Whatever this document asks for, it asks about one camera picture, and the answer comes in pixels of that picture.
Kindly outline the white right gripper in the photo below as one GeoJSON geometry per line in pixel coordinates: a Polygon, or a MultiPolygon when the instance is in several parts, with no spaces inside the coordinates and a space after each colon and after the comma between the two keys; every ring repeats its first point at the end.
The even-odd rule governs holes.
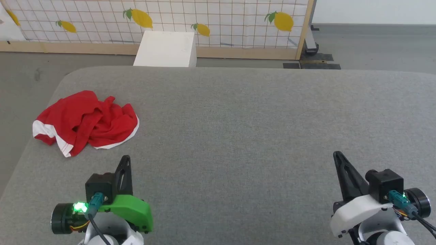
{"type": "Polygon", "coordinates": [[[408,194],[389,191],[388,203],[381,204],[369,195],[369,184],[340,151],[333,153],[344,205],[336,203],[338,209],[330,221],[334,236],[341,238],[349,234],[352,238],[408,238],[402,220],[418,221],[429,232],[432,225],[424,218],[422,205],[408,194]]]}

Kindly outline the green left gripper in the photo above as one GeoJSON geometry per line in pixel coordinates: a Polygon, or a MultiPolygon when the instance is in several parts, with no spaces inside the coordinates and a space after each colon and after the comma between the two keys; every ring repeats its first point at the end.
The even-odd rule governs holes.
{"type": "Polygon", "coordinates": [[[54,234],[84,232],[91,227],[88,215],[94,222],[97,215],[112,213],[125,220],[134,231],[153,231],[154,220],[148,203],[133,196],[132,166],[129,155],[123,155],[114,172],[113,199],[111,204],[103,204],[102,196],[92,197],[90,202],[59,203],[50,217],[50,228],[54,234]]]}

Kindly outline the red shorts with white trim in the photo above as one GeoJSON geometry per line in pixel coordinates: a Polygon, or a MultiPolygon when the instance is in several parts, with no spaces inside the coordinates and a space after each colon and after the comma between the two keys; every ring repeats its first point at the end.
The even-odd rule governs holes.
{"type": "Polygon", "coordinates": [[[140,120],[131,104],[115,97],[100,101],[93,91],[81,91],[47,107],[32,124],[33,138],[57,144],[64,157],[78,155],[87,145],[111,149],[131,139],[140,120]]]}

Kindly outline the grey fabric sofa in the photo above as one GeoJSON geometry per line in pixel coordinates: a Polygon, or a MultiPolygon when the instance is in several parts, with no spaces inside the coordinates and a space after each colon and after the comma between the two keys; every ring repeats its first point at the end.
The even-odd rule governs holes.
{"type": "Polygon", "coordinates": [[[77,245],[83,234],[52,233],[53,208],[84,200],[86,180],[125,154],[151,245],[351,244],[329,227],[335,151],[420,188],[436,226],[435,75],[104,66],[65,76],[50,103],[83,90],[132,104],[136,135],[69,158],[30,139],[0,199],[0,245],[77,245]]]}

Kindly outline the white box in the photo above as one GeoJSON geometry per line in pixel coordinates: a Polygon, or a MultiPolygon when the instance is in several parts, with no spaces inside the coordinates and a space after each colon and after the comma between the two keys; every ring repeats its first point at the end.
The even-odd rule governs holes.
{"type": "Polygon", "coordinates": [[[193,32],[145,32],[134,66],[195,68],[197,53],[193,32]]]}

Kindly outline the lemon print partition screen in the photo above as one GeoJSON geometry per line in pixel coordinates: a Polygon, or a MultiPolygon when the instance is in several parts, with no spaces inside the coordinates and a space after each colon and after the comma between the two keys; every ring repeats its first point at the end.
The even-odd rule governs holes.
{"type": "Polygon", "coordinates": [[[0,52],[134,55],[192,32],[200,58],[298,60],[316,0],[0,0],[0,52]]]}

